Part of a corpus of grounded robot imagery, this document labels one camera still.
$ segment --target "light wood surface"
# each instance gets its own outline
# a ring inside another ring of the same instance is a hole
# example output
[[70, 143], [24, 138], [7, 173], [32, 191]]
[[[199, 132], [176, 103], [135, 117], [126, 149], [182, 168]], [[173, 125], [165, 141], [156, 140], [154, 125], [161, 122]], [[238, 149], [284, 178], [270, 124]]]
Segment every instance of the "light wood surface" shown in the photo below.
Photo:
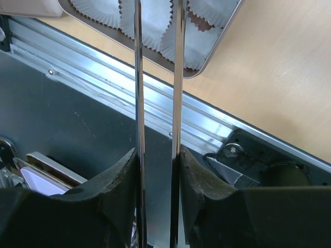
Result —
[[[71, 17], [42, 21], [134, 63], [132, 51]], [[144, 71], [173, 82], [148, 60]], [[184, 90], [331, 162], [331, 0], [246, 0]]]

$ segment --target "paper cupcake liner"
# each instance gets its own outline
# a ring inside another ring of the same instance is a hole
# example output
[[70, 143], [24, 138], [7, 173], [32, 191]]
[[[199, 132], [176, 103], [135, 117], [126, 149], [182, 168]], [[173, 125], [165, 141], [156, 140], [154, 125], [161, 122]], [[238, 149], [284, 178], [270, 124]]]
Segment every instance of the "paper cupcake liner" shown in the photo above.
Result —
[[188, 6], [197, 17], [205, 18], [210, 25], [225, 27], [238, 0], [189, 0]]
[[99, 22], [119, 28], [121, 16], [118, 0], [70, 0], [76, 11]]
[[[121, 0], [121, 30], [134, 39], [134, 1]], [[160, 51], [161, 38], [170, 25], [170, 0], [141, 0], [143, 45]]]
[[[204, 32], [190, 19], [186, 17], [185, 47], [184, 47], [184, 68], [200, 70], [215, 45], [222, 29], [218, 27], [211, 28]], [[175, 39], [176, 39], [176, 13], [174, 11], [172, 23], [167, 32], [162, 37], [160, 53], [162, 56], [172, 62], [175, 61]]]
[[206, 30], [211, 30], [215, 27], [214, 25], [210, 25], [205, 18], [198, 17], [196, 14], [193, 14], [193, 12], [190, 11], [190, 7], [187, 7], [187, 11], [187, 17], [195, 24], [196, 27], [198, 27], [199, 31], [205, 32]]

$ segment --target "metal rod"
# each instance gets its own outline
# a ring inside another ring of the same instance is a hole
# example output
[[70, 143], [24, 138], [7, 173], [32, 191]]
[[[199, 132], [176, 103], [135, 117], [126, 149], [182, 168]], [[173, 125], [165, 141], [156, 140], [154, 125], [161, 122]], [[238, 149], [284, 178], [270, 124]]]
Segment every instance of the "metal rod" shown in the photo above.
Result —
[[138, 248], [147, 248], [146, 204], [145, 204], [145, 122], [144, 81], [141, 32], [141, 2], [134, 0], [134, 51], [136, 69], [136, 125], [139, 176], [137, 185], [137, 233]]
[[176, 8], [176, 49], [172, 115], [172, 176], [171, 176], [171, 217], [170, 248], [178, 247], [179, 214], [179, 172], [180, 172], [180, 130], [182, 124], [183, 67], [185, 43], [186, 0], [178, 0]]

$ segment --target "gray panel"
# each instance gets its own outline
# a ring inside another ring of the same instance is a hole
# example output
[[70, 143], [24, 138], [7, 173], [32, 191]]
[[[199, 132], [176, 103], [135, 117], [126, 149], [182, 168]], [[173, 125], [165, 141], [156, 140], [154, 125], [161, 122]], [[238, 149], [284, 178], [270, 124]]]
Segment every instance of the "gray panel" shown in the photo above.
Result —
[[[0, 135], [14, 142], [21, 158], [39, 151], [85, 178], [102, 172], [136, 144], [133, 119], [4, 53], [0, 120]], [[146, 128], [148, 241], [157, 247], [169, 242], [170, 179], [171, 140]], [[184, 244], [183, 229], [180, 237]]]

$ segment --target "metal tray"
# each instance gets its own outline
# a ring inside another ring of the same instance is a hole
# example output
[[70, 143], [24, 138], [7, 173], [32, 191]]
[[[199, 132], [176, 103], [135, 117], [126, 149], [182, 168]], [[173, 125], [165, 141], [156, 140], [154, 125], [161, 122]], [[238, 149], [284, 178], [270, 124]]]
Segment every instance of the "metal tray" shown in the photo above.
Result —
[[59, 18], [63, 11], [57, 0], [0, 0], [0, 14]]
[[[236, 14], [238, 13], [240, 7], [242, 6], [244, 0], [239, 0], [236, 8], [234, 9], [232, 15], [230, 16], [230, 19], [228, 20], [226, 26], [224, 27], [223, 32], [218, 37], [215, 45], [213, 46], [212, 50], [210, 51], [209, 55], [207, 56], [207, 59], [205, 63], [203, 64], [202, 68], [200, 70], [191, 70], [191, 69], [184, 69], [184, 78], [193, 78], [197, 75], [199, 75], [207, 66], [208, 62], [210, 61], [210, 58], [212, 57], [213, 53], [216, 51], [216, 48], [218, 47], [218, 44], [226, 34], [227, 30], [229, 29], [233, 19], [235, 18]], [[110, 39], [116, 41], [117, 43], [127, 47], [128, 49], [131, 49], [134, 51], [134, 42], [127, 36], [125, 36], [120, 30], [116, 30], [111, 27], [103, 26], [100, 23], [97, 23], [95, 21], [92, 21], [91, 19], [87, 18], [87, 16], [78, 13], [73, 5], [71, 4], [70, 0], [58, 0], [58, 3], [62, 7], [63, 11], [66, 12], [68, 15], [72, 16], [73, 18], [85, 23], [87, 26], [93, 28], [94, 30], [102, 33], [103, 35], [109, 37]], [[154, 50], [151, 50], [149, 48], [143, 47], [143, 56], [156, 63], [157, 65], [163, 67], [164, 69], [174, 72], [174, 64], [167, 60], [166, 58], [162, 57], [162, 55]]]

